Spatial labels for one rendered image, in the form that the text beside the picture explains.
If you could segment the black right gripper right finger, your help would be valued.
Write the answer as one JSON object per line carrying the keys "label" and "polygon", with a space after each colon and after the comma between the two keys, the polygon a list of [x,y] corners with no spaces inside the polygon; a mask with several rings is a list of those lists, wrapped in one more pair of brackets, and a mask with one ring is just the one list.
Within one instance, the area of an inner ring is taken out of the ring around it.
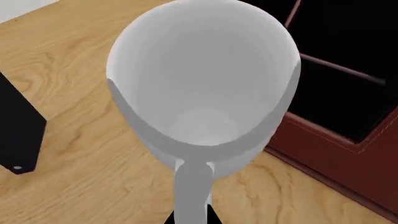
{"label": "black right gripper right finger", "polygon": [[207,224],[222,224],[220,218],[218,218],[216,212],[213,210],[213,207],[208,204],[207,205]]}

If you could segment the white ceramic mug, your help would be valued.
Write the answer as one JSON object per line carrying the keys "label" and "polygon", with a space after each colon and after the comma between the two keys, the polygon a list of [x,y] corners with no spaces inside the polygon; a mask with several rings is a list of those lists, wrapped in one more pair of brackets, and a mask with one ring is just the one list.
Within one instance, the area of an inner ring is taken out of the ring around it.
{"label": "white ceramic mug", "polygon": [[143,145],[174,172],[175,224],[207,224],[212,182],[269,143],[300,69],[287,29],[240,0],[173,0],[122,31],[108,87]]}

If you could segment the brown leather caddy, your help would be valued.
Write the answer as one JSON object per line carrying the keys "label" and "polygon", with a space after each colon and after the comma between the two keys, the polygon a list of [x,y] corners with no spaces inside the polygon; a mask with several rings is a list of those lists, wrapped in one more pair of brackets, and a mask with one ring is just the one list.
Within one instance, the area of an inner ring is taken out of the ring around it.
{"label": "brown leather caddy", "polygon": [[300,52],[269,154],[398,224],[398,0],[242,0]]}

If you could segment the black flat block with screw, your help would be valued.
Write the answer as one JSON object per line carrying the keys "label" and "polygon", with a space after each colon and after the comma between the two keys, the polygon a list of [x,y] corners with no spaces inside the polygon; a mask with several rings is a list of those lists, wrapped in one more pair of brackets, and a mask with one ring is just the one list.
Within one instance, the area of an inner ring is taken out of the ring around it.
{"label": "black flat block with screw", "polygon": [[15,175],[35,170],[46,119],[0,72],[0,166]]}

